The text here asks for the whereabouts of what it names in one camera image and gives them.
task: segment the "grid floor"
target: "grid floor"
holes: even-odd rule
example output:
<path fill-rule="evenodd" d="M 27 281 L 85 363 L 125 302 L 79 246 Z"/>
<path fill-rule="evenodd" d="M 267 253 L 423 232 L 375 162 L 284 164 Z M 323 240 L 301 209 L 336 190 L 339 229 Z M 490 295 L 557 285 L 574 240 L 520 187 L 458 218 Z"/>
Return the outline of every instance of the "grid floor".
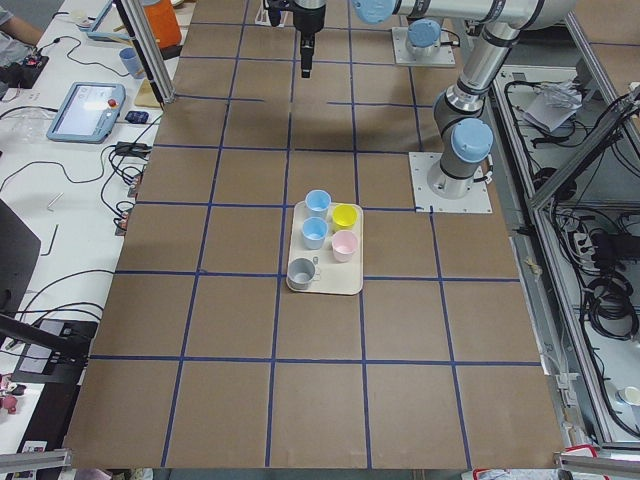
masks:
<path fill-rule="evenodd" d="M 542 467 L 562 447 L 495 213 L 418 214 L 456 69 L 328 5 L 312 78 L 260 0 L 200 0 L 67 438 L 77 466 Z M 285 285 L 312 188 L 365 211 L 363 291 Z"/>

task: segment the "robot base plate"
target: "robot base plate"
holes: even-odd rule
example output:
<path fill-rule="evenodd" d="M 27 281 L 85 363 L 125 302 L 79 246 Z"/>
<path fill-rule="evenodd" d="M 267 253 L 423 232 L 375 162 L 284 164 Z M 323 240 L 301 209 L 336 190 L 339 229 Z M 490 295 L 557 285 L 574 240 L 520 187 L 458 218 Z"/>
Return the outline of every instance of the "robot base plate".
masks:
<path fill-rule="evenodd" d="M 441 153 L 432 152 L 409 153 L 416 211 L 429 213 L 433 209 L 436 213 L 493 213 L 487 185 L 484 182 L 474 183 L 469 193 L 458 200 L 442 198 L 431 190 L 427 182 L 427 175 L 441 156 Z M 478 167 L 475 177 L 481 178 L 483 175 L 482 169 Z"/>
<path fill-rule="evenodd" d="M 414 67 L 455 67 L 456 59 L 453 56 L 453 50 L 451 47 L 440 47 L 432 55 L 424 58 L 416 58 L 411 52 L 407 50 L 407 32 L 408 27 L 394 27 L 391 29 L 391 36 L 393 37 L 393 52 L 396 56 L 396 64 L 408 65 Z M 440 41 L 448 42 L 449 35 L 442 32 Z"/>

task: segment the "person's arm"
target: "person's arm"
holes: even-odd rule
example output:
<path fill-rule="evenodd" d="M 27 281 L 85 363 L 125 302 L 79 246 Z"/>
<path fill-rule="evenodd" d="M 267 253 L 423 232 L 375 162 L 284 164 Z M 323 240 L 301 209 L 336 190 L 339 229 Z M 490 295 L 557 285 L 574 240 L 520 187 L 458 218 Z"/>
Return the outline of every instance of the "person's arm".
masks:
<path fill-rule="evenodd" d="M 9 20 L 0 25 L 2 30 L 7 35 L 12 36 L 16 40 L 20 40 L 22 43 L 29 45 L 37 45 L 40 41 L 40 37 L 44 33 L 39 28 L 34 27 L 30 23 L 25 22 L 21 18 L 11 17 Z"/>

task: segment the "orange bottle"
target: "orange bottle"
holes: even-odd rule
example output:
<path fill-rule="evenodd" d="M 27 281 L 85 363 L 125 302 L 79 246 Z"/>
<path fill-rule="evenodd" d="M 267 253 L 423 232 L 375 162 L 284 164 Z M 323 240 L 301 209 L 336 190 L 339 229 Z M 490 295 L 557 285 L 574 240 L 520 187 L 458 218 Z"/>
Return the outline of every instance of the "orange bottle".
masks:
<path fill-rule="evenodd" d="M 178 45 L 182 40 L 182 33 L 171 0 L 142 0 L 141 3 L 151 30 L 158 40 L 158 47 Z"/>

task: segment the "tray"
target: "tray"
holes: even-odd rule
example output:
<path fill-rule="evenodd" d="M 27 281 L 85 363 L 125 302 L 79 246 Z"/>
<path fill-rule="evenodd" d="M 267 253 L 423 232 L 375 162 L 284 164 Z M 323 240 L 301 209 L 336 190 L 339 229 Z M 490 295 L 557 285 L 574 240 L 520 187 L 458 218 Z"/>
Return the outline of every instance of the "tray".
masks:
<path fill-rule="evenodd" d="M 340 205 L 332 203 L 327 214 L 327 223 L 329 224 L 329 235 L 324 241 L 324 245 L 319 250 L 308 250 L 304 246 L 302 240 L 302 223 L 307 219 L 307 211 L 304 202 L 298 203 L 293 210 L 293 228 L 291 229 L 291 243 L 289 244 L 289 265 L 296 258 L 308 258 L 316 265 L 316 276 L 311 285 L 306 290 L 291 288 L 294 292 L 301 293 L 328 293 L 332 295 L 355 295 L 362 290 L 363 278 L 363 226 L 364 216 L 362 208 L 353 205 L 358 211 L 358 220 L 352 231 L 360 239 L 358 251 L 353 258 L 346 263 L 340 263 L 333 258 L 331 251 L 331 239 L 333 238 L 333 229 L 331 228 L 331 220 L 333 209 Z"/>

